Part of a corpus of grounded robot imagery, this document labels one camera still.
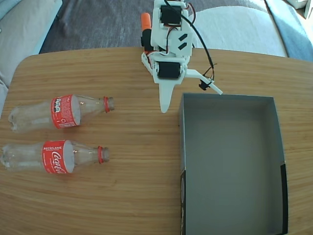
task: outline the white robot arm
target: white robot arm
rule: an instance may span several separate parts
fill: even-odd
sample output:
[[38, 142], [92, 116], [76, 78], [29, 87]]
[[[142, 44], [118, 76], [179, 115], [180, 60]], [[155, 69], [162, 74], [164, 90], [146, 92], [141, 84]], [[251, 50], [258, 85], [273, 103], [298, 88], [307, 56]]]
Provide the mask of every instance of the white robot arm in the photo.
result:
[[180, 85], [185, 77], [200, 79], [199, 86], [203, 90], [211, 87], [218, 94], [223, 93], [214, 85], [212, 78], [188, 69], [192, 55], [193, 29], [173, 10], [188, 18], [189, 4], [183, 1], [170, 1], [170, 6], [167, 4], [164, 0], [155, 0], [152, 27], [150, 15], [144, 13], [141, 16], [141, 43], [145, 47], [141, 61], [153, 76], [154, 82], [159, 84], [162, 113], [166, 113], [170, 106], [175, 85]]

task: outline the orange component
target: orange component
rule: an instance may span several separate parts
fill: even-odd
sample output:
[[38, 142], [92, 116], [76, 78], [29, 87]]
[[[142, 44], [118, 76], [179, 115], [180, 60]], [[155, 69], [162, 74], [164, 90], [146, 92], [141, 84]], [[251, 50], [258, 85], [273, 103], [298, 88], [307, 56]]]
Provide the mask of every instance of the orange component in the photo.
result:
[[141, 29], [142, 31], [146, 29], [151, 29], [151, 18], [149, 13], [142, 13], [141, 14]]

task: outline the plastic bottle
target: plastic bottle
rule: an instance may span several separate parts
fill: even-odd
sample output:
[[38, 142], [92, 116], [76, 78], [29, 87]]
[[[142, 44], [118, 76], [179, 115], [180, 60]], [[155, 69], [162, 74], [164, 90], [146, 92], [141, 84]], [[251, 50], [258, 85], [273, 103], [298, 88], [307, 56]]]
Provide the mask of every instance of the plastic bottle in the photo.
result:
[[15, 133], [39, 129], [60, 129], [89, 121], [92, 117], [114, 110], [113, 98], [94, 99], [82, 95], [65, 95], [34, 105], [15, 107], [9, 122]]
[[110, 160], [107, 148], [89, 148], [73, 141], [7, 144], [2, 151], [0, 161], [9, 171], [73, 173], [87, 165]]

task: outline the cardboard box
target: cardboard box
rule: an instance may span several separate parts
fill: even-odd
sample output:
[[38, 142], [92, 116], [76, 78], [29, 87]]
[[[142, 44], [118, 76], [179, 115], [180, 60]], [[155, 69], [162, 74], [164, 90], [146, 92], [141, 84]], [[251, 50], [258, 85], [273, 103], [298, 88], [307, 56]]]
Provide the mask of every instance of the cardboard box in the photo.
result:
[[184, 94], [181, 234], [288, 232], [286, 166], [272, 97]]

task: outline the red label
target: red label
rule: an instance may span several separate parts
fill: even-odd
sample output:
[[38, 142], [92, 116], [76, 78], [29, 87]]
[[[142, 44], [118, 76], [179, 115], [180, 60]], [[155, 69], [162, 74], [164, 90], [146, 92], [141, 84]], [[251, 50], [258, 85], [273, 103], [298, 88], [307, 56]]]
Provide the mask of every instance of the red label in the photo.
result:
[[44, 168], [48, 173], [68, 173], [63, 157], [65, 141], [47, 141], [44, 143], [42, 157]]
[[51, 116], [56, 128], [77, 126], [72, 112], [72, 94], [54, 98], [51, 102]]

